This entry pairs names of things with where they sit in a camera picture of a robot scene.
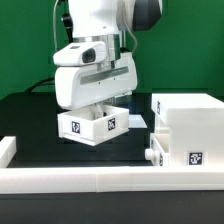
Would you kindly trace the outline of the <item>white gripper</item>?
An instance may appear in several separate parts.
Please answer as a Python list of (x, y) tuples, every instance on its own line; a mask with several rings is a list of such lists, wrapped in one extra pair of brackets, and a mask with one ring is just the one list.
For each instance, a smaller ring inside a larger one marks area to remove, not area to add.
[(123, 53), (115, 68), (99, 71), (97, 65), (60, 67), (55, 74), (56, 99), (60, 107), (75, 110), (92, 105), (96, 118), (104, 116), (98, 103), (135, 90), (137, 74), (131, 53)]

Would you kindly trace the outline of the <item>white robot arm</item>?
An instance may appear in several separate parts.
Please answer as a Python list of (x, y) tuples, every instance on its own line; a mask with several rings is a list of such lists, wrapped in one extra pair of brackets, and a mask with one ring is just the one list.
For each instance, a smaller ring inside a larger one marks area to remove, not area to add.
[(53, 61), (56, 99), (76, 110), (134, 90), (135, 63), (123, 52), (120, 33), (152, 28), (162, 15), (162, 0), (68, 0), (72, 42)]

